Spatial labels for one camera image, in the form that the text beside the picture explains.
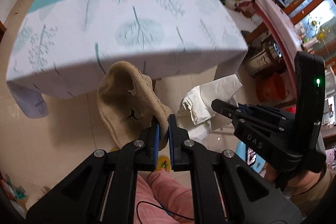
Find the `white tissue paper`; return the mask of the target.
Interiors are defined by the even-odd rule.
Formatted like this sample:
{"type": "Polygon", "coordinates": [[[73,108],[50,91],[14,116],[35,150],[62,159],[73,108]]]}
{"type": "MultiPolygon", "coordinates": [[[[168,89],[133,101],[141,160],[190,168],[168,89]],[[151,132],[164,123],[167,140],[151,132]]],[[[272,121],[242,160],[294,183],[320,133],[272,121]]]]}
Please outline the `white tissue paper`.
{"type": "Polygon", "coordinates": [[[236,75],[230,75],[192,88],[181,100],[178,127],[187,130],[190,139],[201,143],[210,133],[231,123],[212,109],[213,100],[237,106],[235,94],[242,86],[236,75]]]}

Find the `brown cardboard egg tray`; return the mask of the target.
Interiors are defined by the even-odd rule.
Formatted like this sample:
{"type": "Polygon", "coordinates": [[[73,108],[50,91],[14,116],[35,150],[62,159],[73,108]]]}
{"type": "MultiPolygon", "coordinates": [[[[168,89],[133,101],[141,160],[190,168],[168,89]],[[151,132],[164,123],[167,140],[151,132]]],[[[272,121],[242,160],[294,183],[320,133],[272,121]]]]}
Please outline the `brown cardboard egg tray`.
{"type": "Polygon", "coordinates": [[[173,112],[153,91],[152,79],[126,61],[114,63],[97,90],[100,116],[119,148],[139,138],[141,130],[160,125],[159,150],[168,142],[168,117],[173,112]]]}

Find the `yellow slipper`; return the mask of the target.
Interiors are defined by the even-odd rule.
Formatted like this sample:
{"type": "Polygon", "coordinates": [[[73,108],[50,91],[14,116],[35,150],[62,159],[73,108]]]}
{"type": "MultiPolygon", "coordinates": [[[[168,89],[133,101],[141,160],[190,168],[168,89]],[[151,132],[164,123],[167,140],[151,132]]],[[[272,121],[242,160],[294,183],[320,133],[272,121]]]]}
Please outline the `yellow slipper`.
{"type": "Polygon", "coordinates": [[[155,170],[156,171],[165,170],[166,172],[169,173],[171,171],[170,158],[165,155],[159,156],[155,170]]]}

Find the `pink trousers leg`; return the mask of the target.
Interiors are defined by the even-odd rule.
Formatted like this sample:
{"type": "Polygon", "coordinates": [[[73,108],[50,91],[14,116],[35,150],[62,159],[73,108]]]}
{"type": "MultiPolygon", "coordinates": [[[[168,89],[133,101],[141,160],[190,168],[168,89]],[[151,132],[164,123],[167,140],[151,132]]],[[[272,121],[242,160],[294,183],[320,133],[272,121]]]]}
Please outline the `pink trousers leg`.
{"type": "Polygon", "coordinates": [[[194,223],[192,190],[166,170],[137,176],[134,223],[194,223]]]}

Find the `floral teal tablecloth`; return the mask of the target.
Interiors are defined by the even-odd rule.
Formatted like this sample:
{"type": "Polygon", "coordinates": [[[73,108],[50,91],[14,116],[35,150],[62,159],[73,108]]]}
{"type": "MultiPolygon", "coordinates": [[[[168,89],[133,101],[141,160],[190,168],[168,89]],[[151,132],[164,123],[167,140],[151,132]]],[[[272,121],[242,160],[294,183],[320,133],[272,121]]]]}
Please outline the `floral teal tablecloth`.
{"type": "Polygon", "coordinates": [[[248,46],[219,0],[34,0],[15,39],[6,84],[29,118],[43,96],[98,88],[118,61],[154,80],[225,64],[234,74],[248,46]]]}

